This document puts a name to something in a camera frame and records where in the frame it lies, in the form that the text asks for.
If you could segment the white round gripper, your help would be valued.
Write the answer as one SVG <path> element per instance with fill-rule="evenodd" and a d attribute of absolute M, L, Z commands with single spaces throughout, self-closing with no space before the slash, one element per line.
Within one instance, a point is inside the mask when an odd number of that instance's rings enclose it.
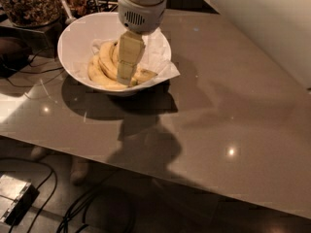
<path fill-rule="evenodd" d="M 160 26 L 166 3 L 167 0 L 118 0 L 120 22 L 130 30 L 120 36 L 118 43 L 119 83 L 130 85 L 145 50 L 142 35 L 151 34 Z"/>

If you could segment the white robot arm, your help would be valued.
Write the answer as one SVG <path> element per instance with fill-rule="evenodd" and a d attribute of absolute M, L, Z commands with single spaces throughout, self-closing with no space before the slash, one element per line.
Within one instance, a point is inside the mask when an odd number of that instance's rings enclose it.
<path fill-rule="evenodd" d="M 128 30 L 159 27 L 167 0 L 118 0 Z M 230 20 L 301 85 L 311 87 L 311 0 L 203 0 Z"/>

